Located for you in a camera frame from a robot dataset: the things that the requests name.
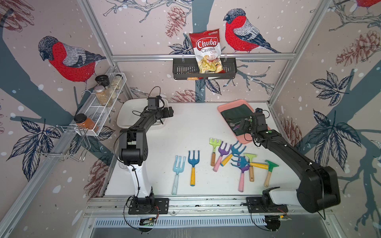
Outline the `light blue rake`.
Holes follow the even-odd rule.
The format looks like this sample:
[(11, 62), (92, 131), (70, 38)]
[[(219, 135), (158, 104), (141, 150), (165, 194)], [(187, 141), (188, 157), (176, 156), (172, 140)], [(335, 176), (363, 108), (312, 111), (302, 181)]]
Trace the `light blue rake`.
[(186, 157), (176, 155), (175, 156), (175, 163), (173, 166), (173, 172), (175, 172), (175, 179), (172, 187), (172, 195), (177, 195), (178, 191), (178, 183), (179, 183), (179, 174), (184, 171), (185, 168), (185, 162), (186, 162)]

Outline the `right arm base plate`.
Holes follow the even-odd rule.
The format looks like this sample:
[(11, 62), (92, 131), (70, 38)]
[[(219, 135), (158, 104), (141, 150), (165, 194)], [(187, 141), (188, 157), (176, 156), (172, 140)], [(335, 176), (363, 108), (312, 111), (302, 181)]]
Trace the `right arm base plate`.
[(286, 205), (274, 204), (260, 196), (247, 197), (242, 205), (248, 208), (249, 213), (288, 213)]

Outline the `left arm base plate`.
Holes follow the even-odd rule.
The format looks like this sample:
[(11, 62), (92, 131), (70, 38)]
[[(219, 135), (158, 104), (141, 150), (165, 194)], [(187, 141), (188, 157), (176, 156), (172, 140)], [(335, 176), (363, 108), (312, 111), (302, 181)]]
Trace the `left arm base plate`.
[(127, 203), (129, 215), (167, 214), (168, 198), (133, 198)]

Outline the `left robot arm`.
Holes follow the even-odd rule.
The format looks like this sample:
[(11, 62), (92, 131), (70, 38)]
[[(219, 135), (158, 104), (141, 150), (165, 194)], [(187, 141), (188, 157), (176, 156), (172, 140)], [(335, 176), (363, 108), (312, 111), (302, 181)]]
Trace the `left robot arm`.
[(118, 158), (132, 174), (137, 198), (146, 198), (152, 193), (152, 186), (143, 164), (148, 158), (146, 133), (157, 121), (162, 122), (173, 114), (172, 107), (147, 106), (133, 126), (120, 132)]

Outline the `blue claw rake yellow handle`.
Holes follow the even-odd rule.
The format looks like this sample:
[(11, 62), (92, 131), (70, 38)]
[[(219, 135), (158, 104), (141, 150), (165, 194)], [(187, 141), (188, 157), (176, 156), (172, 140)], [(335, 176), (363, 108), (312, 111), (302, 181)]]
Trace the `blue claw rake yellow handle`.
[(248, 169), (249, 166), (254, 166), (254, 167), (265, 169), (265, 170), (269, 169), (269, 165), (267, 165), (267, 164), (248, 162), (246, 160), (246, 158), (243, 156), (236, 156), (236, 158), (237, 158), (237, 160), (231, 159), (231, 161), (232, 161), (231, 165), (234, 167), (237, 167), (240, 169), (242, 169), (242, 168)]

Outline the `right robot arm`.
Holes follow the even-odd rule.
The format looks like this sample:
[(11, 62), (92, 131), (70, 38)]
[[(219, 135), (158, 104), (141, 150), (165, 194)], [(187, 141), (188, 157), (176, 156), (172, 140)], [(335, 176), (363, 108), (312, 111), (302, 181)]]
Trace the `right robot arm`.
[(340, 204), (336, 171), (323, 167), (301, 154), (276, 130), (269, 130), (263, 110), (257, 108), (251, 114), (248, 133), (253, 143), (259, 144), (277, 155), (300, 179), (296, 189), (299, 204), (308, 212), (315, 213)]

